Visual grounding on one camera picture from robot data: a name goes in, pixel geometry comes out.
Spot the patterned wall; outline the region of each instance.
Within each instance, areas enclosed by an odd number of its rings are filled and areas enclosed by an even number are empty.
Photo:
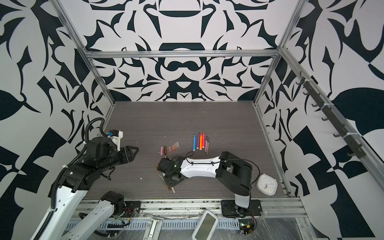
[[[310,0],[289,51],[384,159],[384,4]]]
[[[272,57],[108,58],[94,63],[116,101],[253,100]]]
[[[381,1],[310,0],[289,51],[383,158]],[[381,239],[384,193],[279,62],[260,101],[280,164],[319,238]]]
[[[62,0],[93,51],[276,49],[297,0]]]
[[[0,59],[1,239],[29,239],[85,125],[110,105],[47,0],[1,1]]]

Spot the white alarm clock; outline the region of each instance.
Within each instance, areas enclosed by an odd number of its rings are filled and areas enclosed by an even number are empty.
[[[271,176],[263,173],[256,183],[257,189],[268,196],[273,196],[276,193],[277,181]]]

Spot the device screen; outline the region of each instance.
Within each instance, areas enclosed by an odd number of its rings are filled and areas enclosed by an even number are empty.
[[[215,224],[216,219],[212,217],[210,214],[207,214],[201,223],[199,230],[196,233],[195,238],[197,240],[207,240],[209,233],[213,225]]]

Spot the wood grain surface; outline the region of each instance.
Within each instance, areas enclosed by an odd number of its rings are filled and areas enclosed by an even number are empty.
[[[279,180],[256,112],[250,101],[239,102],[117,102],[106,130],[124,132],[121,145],[140,148],[135,160],[116,167],[112,180],[98,179],[86,199],[98,199],[108,191],[125,198],[221,198],[234,197],[218,180],[206,177],[186,179],[168,191],[156,170],[161,146],[179,142],[169,158],[185,156],[192,150],[193,135],[205,132],[210,154],[197,150],[193,159],[220,156],[222,151],[256,163],[261,174]],[[252,180],[258,175],[254,166]],[[266,197],[252,185],[252,197]],[[274,197],[284,193],[278,186]]]

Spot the blue marker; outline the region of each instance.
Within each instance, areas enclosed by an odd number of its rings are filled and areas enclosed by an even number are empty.
[[[192,148],[193,151],[196,151],[195,146],[196,146],[196,135],[193,134],[193,148]]]

